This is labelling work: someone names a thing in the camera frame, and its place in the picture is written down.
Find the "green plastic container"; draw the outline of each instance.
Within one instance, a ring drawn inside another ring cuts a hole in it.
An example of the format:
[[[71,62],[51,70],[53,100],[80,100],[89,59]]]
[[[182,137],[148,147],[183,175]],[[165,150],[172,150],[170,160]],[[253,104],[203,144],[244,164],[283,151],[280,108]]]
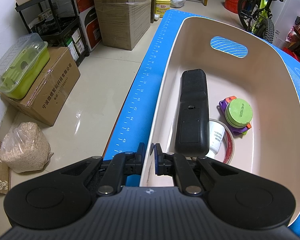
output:
[[[22,36],[0,59],[0,92],[22,99],[50,59],[39,34]]]
[[[236,98],[227,105],[225,117],[231,126],[242,128],[251,121],[252,108],[247,101]]]

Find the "black remote control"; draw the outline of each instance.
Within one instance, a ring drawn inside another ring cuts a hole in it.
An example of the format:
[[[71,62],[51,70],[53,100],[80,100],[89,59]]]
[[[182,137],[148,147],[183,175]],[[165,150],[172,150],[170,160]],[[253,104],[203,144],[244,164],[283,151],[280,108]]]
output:
[[[183,72],[175,151],[187,157],[209,151],[209,104],[206,74],[202,69]]]

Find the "bicycle wheel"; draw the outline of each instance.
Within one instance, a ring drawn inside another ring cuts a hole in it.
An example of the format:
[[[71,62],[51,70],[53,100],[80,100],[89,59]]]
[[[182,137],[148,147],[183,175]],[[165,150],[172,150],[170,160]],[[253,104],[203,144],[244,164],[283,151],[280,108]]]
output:
[[[244,19],[243,16],[240,15],[241,11],[244,12],[249,12],[251,11],[251,6],[252,6],[252,0],[239,0],[238,1],[238,15],[239,15],[239,20],[242,24],[242,27],[247,31],[248,30],[248,22],[249,22],[249,18],[248,19]],[[255,23],[255,20],[252,19],[251,21],[251,26],[252,27]]]
[[[273,35],[274,35],[273,22],[268,18],[264,18],[261,21],[258,30],[256,31],[256,36],[272,44]]]

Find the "blue ruler mat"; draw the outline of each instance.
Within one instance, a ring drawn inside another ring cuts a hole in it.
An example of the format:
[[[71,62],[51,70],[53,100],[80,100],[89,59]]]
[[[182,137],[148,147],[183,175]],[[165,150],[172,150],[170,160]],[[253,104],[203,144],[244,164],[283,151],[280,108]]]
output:
[[[105,160],[112,159],[120,152],[136,151],[140,142],[147,145],[170,50],[183,20],[191,16],[202,17],[178,10],[168,10],[165,13],[130,88],[110,139]],[[237,57],[247,54],[246,47],[222,37],[212,39],[211,45]],[[282,50],[274,48],[284,60],[300,100],[300,63]],[[140,176],[129,176],[127,186],[138,186],[139,181]],[[300,215],[290,229],[300,236]]]

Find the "bag of grain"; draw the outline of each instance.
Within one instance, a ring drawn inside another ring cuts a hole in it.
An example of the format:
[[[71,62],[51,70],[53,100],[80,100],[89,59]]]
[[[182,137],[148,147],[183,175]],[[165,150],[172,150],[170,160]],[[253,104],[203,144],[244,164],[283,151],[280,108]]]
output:
[[[17,173],[41,170],[52,156],[50,144],[34,122],[23,122],[1,144],[0,160]]]

